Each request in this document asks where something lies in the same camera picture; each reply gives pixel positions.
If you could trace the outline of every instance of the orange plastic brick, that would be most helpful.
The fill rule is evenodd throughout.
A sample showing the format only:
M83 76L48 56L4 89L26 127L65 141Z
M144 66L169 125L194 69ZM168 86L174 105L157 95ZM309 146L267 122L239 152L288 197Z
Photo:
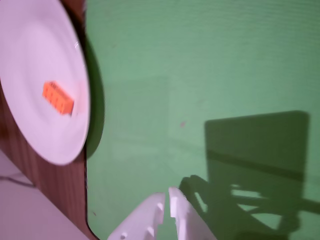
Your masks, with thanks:
M71 114L74 100L55 82L47 81L42 96L62 115Z

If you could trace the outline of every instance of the white floor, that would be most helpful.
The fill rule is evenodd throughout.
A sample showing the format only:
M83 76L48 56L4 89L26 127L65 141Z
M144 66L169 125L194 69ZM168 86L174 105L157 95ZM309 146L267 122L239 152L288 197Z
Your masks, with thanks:
M0 176L30 181L0 150ZM0 179L1 240L87 240L37 188Z

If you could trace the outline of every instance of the green backdrop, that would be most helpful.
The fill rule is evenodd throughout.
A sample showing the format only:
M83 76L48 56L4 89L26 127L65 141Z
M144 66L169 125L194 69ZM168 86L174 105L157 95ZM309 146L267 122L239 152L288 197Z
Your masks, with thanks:
M88 0L86 28L98 238L177 186L218 240L319 239L319 1Z

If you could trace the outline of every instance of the white plastic part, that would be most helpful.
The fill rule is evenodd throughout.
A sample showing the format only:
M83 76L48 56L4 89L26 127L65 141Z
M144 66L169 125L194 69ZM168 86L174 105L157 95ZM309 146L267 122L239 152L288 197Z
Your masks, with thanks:
M175 218L178 240L217 240L183 193L169 187L170 216Z
M164 192L145 199L108 237L107 240L156 240L158 225L164 221Z

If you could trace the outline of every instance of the white plate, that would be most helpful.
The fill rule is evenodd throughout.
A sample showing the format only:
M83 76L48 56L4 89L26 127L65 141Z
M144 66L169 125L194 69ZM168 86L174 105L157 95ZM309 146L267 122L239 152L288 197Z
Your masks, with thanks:
M0 79L34 150L53 164L72 162L87 137L90 92L79 40L58 0L0 0ZM60 115L42 97L47 81L74 99L71 115Z

